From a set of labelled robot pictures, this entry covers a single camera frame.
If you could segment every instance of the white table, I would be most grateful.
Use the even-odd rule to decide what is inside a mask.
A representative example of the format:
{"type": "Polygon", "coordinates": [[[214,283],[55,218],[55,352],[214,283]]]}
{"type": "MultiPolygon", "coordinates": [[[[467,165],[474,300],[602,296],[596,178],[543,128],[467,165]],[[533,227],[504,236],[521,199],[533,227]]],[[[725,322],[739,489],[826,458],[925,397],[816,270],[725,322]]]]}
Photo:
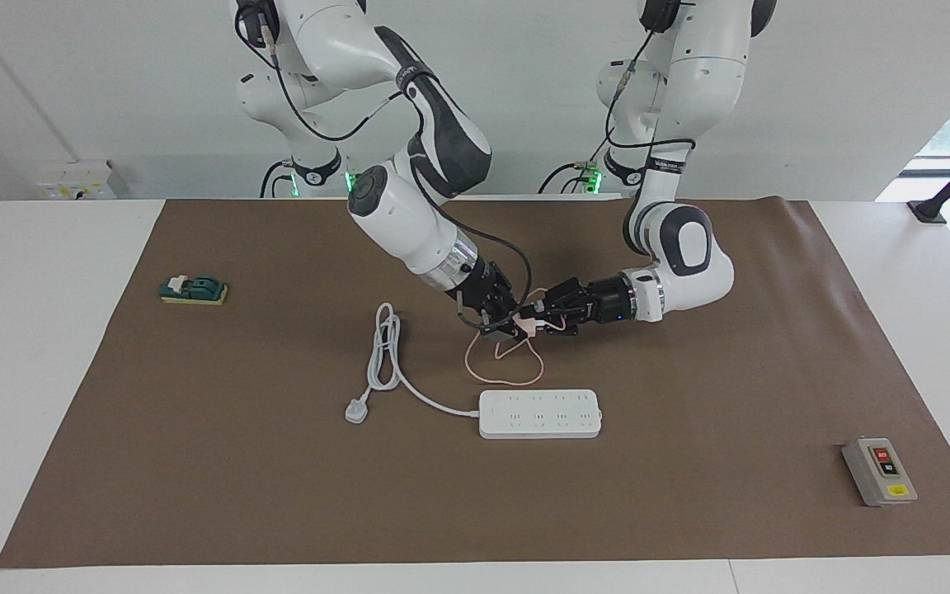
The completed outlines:
{"type": "MultiPolygon", "coordinates": [[[[0,202],[0,549],[161,208],[0,202]]],[[[864,222],[870,210],[901,204],[814,208],[950,443],[949,230],[913,218],[894,229],[864,222]]],[[[0,571],[0,592],[33,594],[857,589],[950,592],[950,557],[0,571]]]]}

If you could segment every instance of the white power cord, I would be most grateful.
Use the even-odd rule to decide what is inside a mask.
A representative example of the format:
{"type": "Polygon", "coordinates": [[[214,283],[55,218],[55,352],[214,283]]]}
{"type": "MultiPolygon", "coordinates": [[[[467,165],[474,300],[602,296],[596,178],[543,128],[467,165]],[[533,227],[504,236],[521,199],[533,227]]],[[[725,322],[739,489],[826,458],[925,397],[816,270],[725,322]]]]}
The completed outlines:
{"type": "Polygon", "coordinates": [[[391,304],[381,304],[376,309],[376,332],[373,334],[373,354],[369,357],[369,369],[366,371],[366,379],[369,381],[369,387],[365,388],[365,394],[361,398],[355,398],[348,403],[346,407],[346,420],[359,424],[369,416],[369,395],[376,391],[393,390],[398,384],[404,384],[412,395],[427,405],[433,406],[443,413],[456,414],[457,417],[478,418],[478,410],[456,410],[448,406],[442,406],[440,403],[420,394],[420,391],[412,387],[410,380],[402,373],[401,366],[398,364],[398,339],[401,337],[402,320],[395,314],[395,309],[391,304]],[[383,367],[383,354],[388,353],[391,358],[391,379],[380,381],[380,369],[383,367]]]}

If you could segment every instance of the brown tablecloth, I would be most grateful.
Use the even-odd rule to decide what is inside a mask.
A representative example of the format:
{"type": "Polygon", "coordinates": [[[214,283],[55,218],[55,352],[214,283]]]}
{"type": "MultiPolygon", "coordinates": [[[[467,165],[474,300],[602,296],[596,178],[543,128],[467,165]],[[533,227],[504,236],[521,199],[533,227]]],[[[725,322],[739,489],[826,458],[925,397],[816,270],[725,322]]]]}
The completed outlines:
{"type": "MultiPolygon", "coordinates": [[[[455,304],[346,204],[168,202],[0,568],[950,554],[950,448],[811,208],[700,206],[731,294],[539,337],[539,387],[595,390],[603,431],[491,442],[404,389],[344,421],[382,301],[421,390],[472,409],[485,388],[461,365],[455,304]],[[227,281],[226,304],[162,304],[177,274],[227,281]],[[861,507],[838,447],[857,436],[893,440],[919,501],[861,507]]],[[[536,285],[643,264],[619,237],[626,207],[449,206],[527,249],[536,285]]],[[[514,257],[482,249],[521,283],[514,257]]],[[[490,352],[487,375],[538,368],[490,352]]]]}

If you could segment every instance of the white power strip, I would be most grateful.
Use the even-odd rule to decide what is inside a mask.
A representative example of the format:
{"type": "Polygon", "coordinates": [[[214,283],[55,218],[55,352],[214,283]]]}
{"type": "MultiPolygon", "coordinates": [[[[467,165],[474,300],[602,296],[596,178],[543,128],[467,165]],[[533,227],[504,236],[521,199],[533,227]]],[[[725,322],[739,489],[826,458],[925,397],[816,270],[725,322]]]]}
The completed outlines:
{"type": "Polygon", "coordinates": [[[488,440],[573,440],[600,434],[592,390],[487,390],[478,399],[478,432],[488,440]]]}

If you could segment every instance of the white robot link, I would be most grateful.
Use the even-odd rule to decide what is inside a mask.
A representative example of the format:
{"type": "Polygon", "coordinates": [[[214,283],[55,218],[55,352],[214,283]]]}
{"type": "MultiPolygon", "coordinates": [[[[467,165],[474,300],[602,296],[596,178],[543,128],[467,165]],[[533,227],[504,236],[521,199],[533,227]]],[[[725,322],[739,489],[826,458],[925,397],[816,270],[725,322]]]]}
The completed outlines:
{"type": "MultiPolygon", "coordinates": [[[[709,304],[731,289],[731,260],[717,246],[709,218],[674,198],[694,139],[735,105],[754,33],[751,20],[757,19],[755,1],[774,0],[641,1],[641,23],[657,34],[647,46],[651,67],[638,68],[642,61],[619,64],[604,71],[604,78],[621,68],[612,97],[618,104],[618,139],[612,145],[650,147],[637,169],[640,189],[623,236],[652,263],[589,285],[569,279],[521,311],[505,275],[479,256],[459,223],[440,208],[486,179],[491,150],[418,53],[395,31],[373,27],[364,2],[235,1],[237,33],[253,49],[267,48],[268,64],[276,70],[242,78],[242,102],[252,117],[285,134],[297,166],[316,168],[338,154],[337,139],[317,132],[316,118],[301,116],[301,110],[344,90],[388,80],[414,106],[418,131],[392,158],[359,176],[348,210],[370,238],[427,285],[475,309],[480,323],[473,326],[483,335],[495,341],[521,339],[523,318],[565,324],[567,333],[576,333],[577,324],[586,321],[656,321],[675,309],[709,304]],[[636,92],[621,101],[634,73],[636,92]],[[284,101],[284,93],[269,93],[275,78],[291,97],[301,99],[284,101]],[[636,99],[634,105],[630,98],[636,99]]],[[[615,162],[631,162],[630,153],[619,153],[615,162]]]]}

